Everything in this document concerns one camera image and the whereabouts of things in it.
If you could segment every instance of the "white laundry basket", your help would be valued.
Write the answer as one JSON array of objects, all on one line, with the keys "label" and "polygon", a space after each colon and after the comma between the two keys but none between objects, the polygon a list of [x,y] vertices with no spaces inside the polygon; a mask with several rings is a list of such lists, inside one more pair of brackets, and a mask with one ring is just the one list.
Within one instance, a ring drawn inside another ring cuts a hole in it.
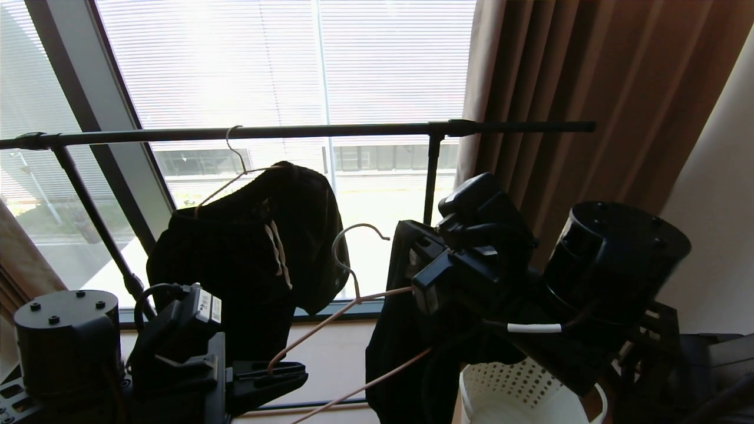
[{"label": "white laundry basket", "polygon": [[[600,424],[608,402],[595,387],[602,412],[592,424]],[[578,396],[529,358],[514,365],[469,365],[461,372],[460,390],[464,424],[589,423]]]}]

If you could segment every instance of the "clothes rack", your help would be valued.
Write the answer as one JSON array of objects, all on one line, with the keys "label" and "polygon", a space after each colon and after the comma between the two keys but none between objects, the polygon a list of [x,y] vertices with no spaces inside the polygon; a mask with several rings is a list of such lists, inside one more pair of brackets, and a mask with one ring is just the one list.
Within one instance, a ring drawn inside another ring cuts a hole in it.
[{"label": "clothes rack", "polygon": [[[232,139],[256,138],[303,138],[303,137],[347,137],[347,136],[391,136],[391,135],[426,135],[429,136],[428,170],[425,190],[423,222],[429,224],[434,203],[435,179],[437,178],[437,161],[440,157],[440,144],[445,137],[465,137],[471,134],[493,133],[562,133],[593,132],[594,121],[567,122],[475,122],[465,119],[425,122],[418,124],[355,124],[355,125],[317,125],[297,127],[241,127],[232,131]],[[161,129],[133,131],[98,131],[78,134],[28,133],[13,139],[0,140],[0,150],[4,149],[51,149],[61,168],[66,172],[84,209],[103,240],[113,261],[124,277],[128,292],[134,299],[144,291],[143,283],[131,272],[123,255],[110,235],[97,207],[95,206],[81,175],[71,159],[67,146],[113,143],[144,143],[158,141],[222,140],[228,128],[197,129]],[[149,307],[145,311],[148,319],[155,316]]]}]

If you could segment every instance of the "barcode sticker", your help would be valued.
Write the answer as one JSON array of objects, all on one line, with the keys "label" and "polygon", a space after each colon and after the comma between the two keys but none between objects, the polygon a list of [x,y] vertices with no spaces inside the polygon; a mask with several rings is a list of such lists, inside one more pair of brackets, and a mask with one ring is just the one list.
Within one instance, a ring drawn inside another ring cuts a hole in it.
[{"label": "barcode sticker", "polygon": [[197,318],[199,318],[199,321],[202,322],[208,322],[210,320],[210,300],[212,299],[212,295],[202,289],[199,293],[199,305],[197,306]]},{"label": "barcode sticker", "polygon": [[222,317],[222,301],[219,297],[213,296],[212,298],[212,321],[215,321],[216,323],[221,323]]}]

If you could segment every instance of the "brown curtain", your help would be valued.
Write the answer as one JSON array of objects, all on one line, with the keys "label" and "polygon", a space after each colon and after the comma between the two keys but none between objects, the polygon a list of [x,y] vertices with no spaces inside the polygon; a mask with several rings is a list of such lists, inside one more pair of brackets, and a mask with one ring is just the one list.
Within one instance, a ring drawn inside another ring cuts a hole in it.
[{"label": "brown curtain", "polygon": [[536,266],[579,201],[659,214],[752,22],[751,0],[478,0],[464,118],[597,131],[465,137],[456,183],[498,177],[541,239]]},{"label": "brown curtain", "polygon": [[39,253],[11,212],[0,201],[0,316],[13,314],[37,296],[66,286]]}]

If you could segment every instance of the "clothes hanger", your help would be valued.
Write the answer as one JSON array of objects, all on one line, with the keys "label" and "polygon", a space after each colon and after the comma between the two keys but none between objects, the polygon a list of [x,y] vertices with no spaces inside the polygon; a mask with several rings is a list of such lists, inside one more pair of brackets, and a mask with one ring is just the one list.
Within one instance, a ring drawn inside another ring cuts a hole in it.
[{"label": "clothes hanger", "polygon": [[[376,227],[374,227],[371,224],[367,224],[367,223],[360,223],[360,224],[355,224],[353,226],[349,226],[348,228],[346,228],[343,231],[341,231],[340,233],[338,233],[338,235],[335,237],[335,240],[333,240],[333,245],[332,245],[333,259],[335,260],[335,264],[339,268],[343,269],[348,274],[350,274],[351,277],[354,278],[354,288],[355,288],[355,292],[356,292],[356,298],[353,299],[352,301],[350,301],[342,309],[340,309],[336,313],[334,313],[331,316],[329,316],[326,320],[320,322],[315,328],[313,328],[311,331],[309,331],[308,333],[306,333],[304,336],[300,337],[295,342],[293,342],[290,345],[288,345],[285,349],[283,349],[282,351],[280,351],[280,353],[278,353],[277,355],[275,355],[275,357],[272,358],[272,361],[270,361],[270,364],[267,367],[267,374],[268,375],[272,375],[272,371],[273,371],[273,368],[274,368],[275,364],[277,362],[279,362],[283,358],[283,356],[285,356],[286,353],[290,352],[291,349],[295,348],[296,346],[298,346],[299,344],[301,344],[304,340],[306,340],[309,337],[313,336],[316,332],[318,332],[323,327],[325,327],[329,323],[331,323],[334,320],[336,320],[339,316],[343,315],[346,311],[348,311],[350,308],[354,307],[355,305],[358,305],[358,304],[362,303],[364,300],[372,300],[372,299],[376,299],[378,297],[391,296],[393,294],[399,294],[399,293],[407,293],[407,292],[410,292],[412,290],[411,287],[402,287],[402,288],[397,288],[397,289],[393,289],[393,290],[388,290],[388,291],[385,291],[384,293],[377,293],[377,294],[370,294],[368,296],[361,296],[361,293],[359,291],[359,280],[356,277],[356,272],[354,272],[354,270],[351,269],[349,266],[347,266],[344,263],[340,262],[340,259],[338,259],[338,255],[336,253],[337,248],[338,248],[338,243],[343,239],[343,237],[345,236],[345,233],[348,232],[349,230],[357,228],[357,227],[371,228],[371,229],[373,229],[377,233],[377,235],[380,236],[380,238],[382,240],[387,240],[387,241],[390,240],[389,237],[383,236],[382,233],[380,233],[380,231]],[[380,377],[378,377],[378,378],[376,378],[376,379],[368,382],[364,386],[361,386],[360,388],[358,388],[358,389],[356,389],[356,390],[348,393],[347,395],[344,395],[344,396],[342,396],[342,397],[340,397],[338,399],[335,399],[335,400],[329,402],[328,404],[325,404],[325,405],[323,405],[323,406],[321,406],[321,407],[319,407],[319,408],[311,411],[310,413],[308,413],[308,414],[302,416],[301,418],[297,419],[296,421],[294,421],[293,424],[296,424],[298,422],[304,421],[305,419],[308,419],[308,418],[310,418],[310,417],[312,417],[312,416],[314,416],[314,415],[316,415],[316,414],[318,414],[318,413],[320,413],[320,412],[322,412],[322,411],[324,411],[326,409],[329,409],[333,405],[336,405],[336,404],[339,404],[340,402],[343,402],[345,399],[348,399],[351,396],[356,395],[358,392],[366,390],[366,389],[374,386],[375,384],[378,384],[381,381],[390,378],[391,376],[395,375],[396,373],[399,373],[404,368],[408,367],[409,365],[413,364],[414,362],[416,362],[419,359],[421,359],[422,357],[424,357],[427,353],[430,352],[430,350],[431,350],[431,348],[428,348],[428,349],[424,350],[422,353],[419,353],[415,357],[409,359],[404,364],[396,367],[394,370],[386,373],[385,375],[382,375],[382,376],[380,376]]]},{"label": "clothes hanger", "polygon": [[197,205],[197,206],[196,206],[196,207],[194,208],[194,219],[197,219],[197,218],[199,217],[199,208],[200,208],[200,207],[204,206],[204,204],[206,204],[206,203],[207,203],[208,201],[210,201],[210,200],[211,200],[211,199],[212,199],[213,197],[215,197],[215,196],[216,196],[216,195],[218,195],[218,194],[219,194],[220,192],[222,192],[222,190],[225,190],[225,189],[227,189],[227,188],[228,188],[228,187],[229,187],[229,186],[230,186],[230,185],[231,185],[232,183],[235,183],[236,181],[238,181],[238,180],[239,180],[239,179],[240,179],[241,177],[243,177],[244,175],[248,175],[248,174],[251,174],[252,172],[257,172],[257,171],[266,171],[266,170],[268,170],[268,169],[275,169],[275,168],[279,168],[279,167],[284,167],[284,166],[281,166],[281,165],[273,165],[273,166],[271,166],[271,167],[258,167],[258,168],[254,168],[254,169],[249,169],[249,170],[247,170],[247,169],[246,169],[246,162],[244,162],[244,157],[242,156],[242,154],[240,154],[240,153],[239,153],[239,151],[237,151],[236,149],[233,149],[233,148],[231,147],[231,142],[230,142],[231,131],[233,131],[233,130],[234,130],[234,129],[236,129],[236,128],[241,128],[241,127],[243,127],[243,125],[236,125],[236,126],[234,126],[234,127],[230,127],[230,128],[228,128],[228,131],[227,131],[227,132],[225,133],[225,144],[226,144],[226,145],[228,146],[228,148],[229,148],[229,149],[230,149],[230,150],[231,150],[231,151],[232,151],[233,153],[235,153],[236,155],[238,155],[238,158],[239,158],[239,159],[241,160],[241,169],[243,169],[244,171],[243,171],[243,172],[241,172],[240,174],[238,174],[238,175],[237,175],[236,177],[234,177],[234,178],[233,178],[233,180],[230,180],[230,181],[228,181],[227,183],[223,184],[223,185],[222,185],[222,187],[220,187],[220,188],[219,188],[219,189],[217,189],[217,190],[216,190],[216,191],[215,191],[214,193],[212,193],[212,194],[211,194],[211,195],[209,195],[209,196],[208,196],[207,198],[205,198],[205,199],[204,199],[203,201],[201,201],[201,203],[200,203],[200,204],[198,204],[198,205]]}]

